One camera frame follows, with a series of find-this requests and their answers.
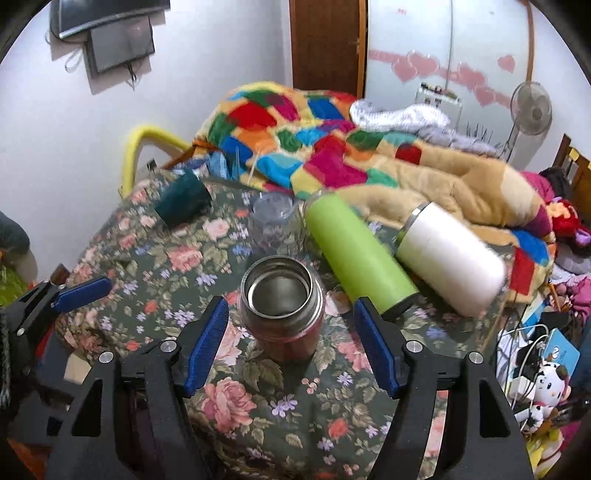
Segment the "red thermos cup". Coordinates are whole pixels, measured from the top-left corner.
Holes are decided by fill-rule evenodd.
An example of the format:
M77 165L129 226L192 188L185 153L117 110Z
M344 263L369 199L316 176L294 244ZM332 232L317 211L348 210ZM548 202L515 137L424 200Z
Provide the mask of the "red thermos cup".
M266 256L246 270L239 287L245 328L276 362L304 362L317 350L325 289L314 269L288 256Z

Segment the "dark green cup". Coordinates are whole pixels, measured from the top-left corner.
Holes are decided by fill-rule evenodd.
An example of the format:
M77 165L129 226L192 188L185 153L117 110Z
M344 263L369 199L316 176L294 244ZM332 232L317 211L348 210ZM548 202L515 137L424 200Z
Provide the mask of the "dark green cup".
M154 210L172 229L204 214L210 207L211 194L207 187L192 171L186 171L162 191Z

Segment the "white spotted dog plush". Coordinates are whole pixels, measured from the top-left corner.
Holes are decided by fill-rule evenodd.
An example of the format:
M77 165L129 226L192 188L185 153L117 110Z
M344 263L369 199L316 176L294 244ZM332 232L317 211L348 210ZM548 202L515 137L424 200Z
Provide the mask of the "white spotted dog plush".
M528 409L515 415L520 431L536 433L571 392L567 368L559 363L543 361L534 380L534 398Z

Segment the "light blue booklet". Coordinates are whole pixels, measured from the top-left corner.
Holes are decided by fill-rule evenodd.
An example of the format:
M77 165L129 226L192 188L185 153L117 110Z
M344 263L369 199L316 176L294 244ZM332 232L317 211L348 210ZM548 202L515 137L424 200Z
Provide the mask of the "light blue booklet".
M580 352L559 329L554 328L549 333L542 357L545 363L564 366L571 378L579 362Z

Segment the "floral bed sheet mattress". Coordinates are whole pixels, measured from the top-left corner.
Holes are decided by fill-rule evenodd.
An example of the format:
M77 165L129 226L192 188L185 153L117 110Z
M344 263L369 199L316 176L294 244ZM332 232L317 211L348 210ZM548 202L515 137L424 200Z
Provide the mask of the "floral bed sheet mattress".
M270 358L238 312L239 284L256 256L249 237L253 192L211 181L211 210L176 229L154 207L173 176L140 181L92 237L71 275L112 280L110 294L62 316L59 336L89 361L178 335L214 296L229 322L207 383L186 404L225 465L252 479L363 479L388 434L396 404L381 390L353 330L349 299L311 239L298 257L325 285L318 348L304 363Z

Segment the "white thermos bottle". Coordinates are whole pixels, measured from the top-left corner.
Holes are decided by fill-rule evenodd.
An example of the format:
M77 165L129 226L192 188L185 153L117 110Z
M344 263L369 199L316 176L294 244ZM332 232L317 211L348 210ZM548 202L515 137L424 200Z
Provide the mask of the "white thermos bottle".
M413 210L394 255L464 317L488 309L506 281L502 258L434 202Z

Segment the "clear glass jar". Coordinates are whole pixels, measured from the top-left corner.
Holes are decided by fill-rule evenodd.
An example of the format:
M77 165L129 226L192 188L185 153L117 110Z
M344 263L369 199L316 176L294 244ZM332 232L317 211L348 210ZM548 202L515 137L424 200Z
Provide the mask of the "clear glass jar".
M269 256L304 258L304 222L297 200L280 192L263 192L249 207L249 262Z

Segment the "red plush toy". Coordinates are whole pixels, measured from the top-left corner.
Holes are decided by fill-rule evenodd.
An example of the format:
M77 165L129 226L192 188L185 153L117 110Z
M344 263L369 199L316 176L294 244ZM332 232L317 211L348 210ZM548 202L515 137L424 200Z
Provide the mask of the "red plush toy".
M579 247L589 247L590 229L579 217L575 206L568 200L556 197L546 206L558 239L571 240Z

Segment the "colourful patchwork blanket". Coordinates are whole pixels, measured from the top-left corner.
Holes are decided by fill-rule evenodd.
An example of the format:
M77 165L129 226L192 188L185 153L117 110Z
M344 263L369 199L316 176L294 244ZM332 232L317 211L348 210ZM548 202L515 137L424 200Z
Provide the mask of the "colourful patchwork blanket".
M235 157L243 184L301 199L332 189L363 217L396 229L434 202L485 242L515 246L508 298L531 302L556 245L546 204L526 177L501 160L409 133L363 130L349 118L354 101L331 90L245 84L218 103L194 143Z

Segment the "wooden headboard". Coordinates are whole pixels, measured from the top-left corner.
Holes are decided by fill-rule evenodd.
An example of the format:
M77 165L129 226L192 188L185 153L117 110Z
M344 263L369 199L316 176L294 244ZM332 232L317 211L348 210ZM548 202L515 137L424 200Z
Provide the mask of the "wooden headboard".
M571 185L571 203L581 218L590 221L590 160L572 145L572 140L567 134L562 136L553 167L565 173Z

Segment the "dry twig plant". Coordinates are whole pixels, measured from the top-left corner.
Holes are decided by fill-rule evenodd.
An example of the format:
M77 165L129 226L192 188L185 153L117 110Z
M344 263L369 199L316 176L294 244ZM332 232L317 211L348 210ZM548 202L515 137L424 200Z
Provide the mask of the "dry twig plant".
M489 129L486 125L481 124L480 122L470 123L469 121L467 121L465 135L470 138L476 139L478 142L486 143L493 148L498 148L499 146L499 143L495 142L493 139L494 130Z

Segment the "small white cabinet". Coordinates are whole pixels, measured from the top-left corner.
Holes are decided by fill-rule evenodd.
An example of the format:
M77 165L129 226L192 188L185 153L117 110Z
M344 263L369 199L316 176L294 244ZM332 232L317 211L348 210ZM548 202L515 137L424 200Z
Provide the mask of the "small white cabinet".
M440 86L432 87L422 83L417 90L415 102L438 108L449 118L449 126L458 128L463 103L455 94L446 93Z

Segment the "standing electric fan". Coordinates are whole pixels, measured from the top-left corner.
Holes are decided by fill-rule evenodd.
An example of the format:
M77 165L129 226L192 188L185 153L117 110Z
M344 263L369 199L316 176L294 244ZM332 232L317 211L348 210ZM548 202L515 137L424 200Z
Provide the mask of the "standing electric fan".
M552 104L546 89L538 82L525 81L518 85L510 100L512 128L502 155L510 161L518 136L544 134L552 121Z

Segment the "brown wooden door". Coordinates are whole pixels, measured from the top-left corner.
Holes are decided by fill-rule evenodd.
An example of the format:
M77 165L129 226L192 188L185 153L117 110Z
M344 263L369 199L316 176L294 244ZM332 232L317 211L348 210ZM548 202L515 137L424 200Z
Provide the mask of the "brown wooden door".
M293 84L363 97L368 43L367 0L290 1Z

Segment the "white sliding wardrobe with hearts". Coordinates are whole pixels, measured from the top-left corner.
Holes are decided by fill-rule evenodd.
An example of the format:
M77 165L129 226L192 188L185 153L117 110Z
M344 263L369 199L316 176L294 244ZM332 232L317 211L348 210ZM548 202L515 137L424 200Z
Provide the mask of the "white sliding wardrobe with hearts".
M463 103L459 132L480 122L500 144L512 94L532 75L534 44L527 1L370 1L365 96L398 110L422 83L440 86Z

